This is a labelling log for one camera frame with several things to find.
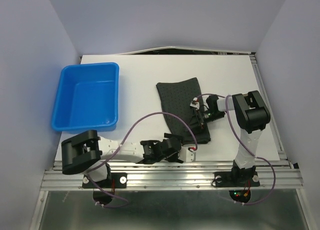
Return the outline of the black dotted skirt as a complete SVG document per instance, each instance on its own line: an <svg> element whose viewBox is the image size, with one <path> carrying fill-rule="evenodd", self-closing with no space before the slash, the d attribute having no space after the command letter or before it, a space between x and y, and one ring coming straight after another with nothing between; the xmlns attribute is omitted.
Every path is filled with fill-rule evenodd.
<svg viewBox="0 0 320 230"><path fill-rule="evenodd" d="M181 82L159 82L156 84L156 89L162 111L182 119L192 130L198 144L208 144L211 141L208 126L205 124L201 129L190 107L192 100L202 93L198 79L193 77ZM164 119L171 134L183 137L183 145L194 143L189 130L178 119L169 115L164 115Z"/></svg>

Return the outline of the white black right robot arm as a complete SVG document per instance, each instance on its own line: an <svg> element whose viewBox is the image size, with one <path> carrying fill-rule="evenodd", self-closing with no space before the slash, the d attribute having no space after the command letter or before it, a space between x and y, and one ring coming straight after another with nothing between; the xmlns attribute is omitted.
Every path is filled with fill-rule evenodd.
<svg viewBox="0 0 320 230"><path fill-rule="evenodd" d="M256 151L262 131L271 121L271 114L259 91L221 97L209 94L207 109L201 110L200 97L193 98L190 128L202 132L207 123L227 117L230 128L239 142L238 151L230 172L231 182L242 185L256 171Z"/></svg>

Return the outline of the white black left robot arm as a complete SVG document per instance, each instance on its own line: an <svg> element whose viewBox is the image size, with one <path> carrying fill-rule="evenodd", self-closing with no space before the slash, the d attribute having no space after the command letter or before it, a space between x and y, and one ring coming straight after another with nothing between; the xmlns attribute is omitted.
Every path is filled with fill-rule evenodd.
<svg viewBox="0 0 320 230"><path fill-rule="evenodd" d="M153 165L161 161L186 163L193 161L193 154L181 144L178 136L165 134L164 139L119 143L88 130L65 139L61 143L62 173L83 174L100 187L111 183L108 163L102 161L125 161L134 164Z"/></svg>

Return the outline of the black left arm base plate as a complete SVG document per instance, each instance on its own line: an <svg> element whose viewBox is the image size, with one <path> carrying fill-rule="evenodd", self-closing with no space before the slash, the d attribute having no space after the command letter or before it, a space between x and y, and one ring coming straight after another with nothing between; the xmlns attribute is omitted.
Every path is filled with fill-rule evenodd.
<svg viewBox="0 0 320 230"><path fill-rule="evenodd" d="M89 177L103 189L125 189L127 187L126 172L90 173Z"/></svg>

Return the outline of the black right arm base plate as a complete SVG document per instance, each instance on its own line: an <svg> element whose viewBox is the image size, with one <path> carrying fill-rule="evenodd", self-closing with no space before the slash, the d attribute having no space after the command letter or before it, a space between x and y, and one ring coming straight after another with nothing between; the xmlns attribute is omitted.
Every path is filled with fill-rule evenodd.
<svg viewBox="0 0 320 230"><path fill-rule="evenodd" d="M214 178L211 185L215 188L242 188L259 187L260 181L258 174L245 174L235 176L230 171L217 171L213 173Z"/></svg>

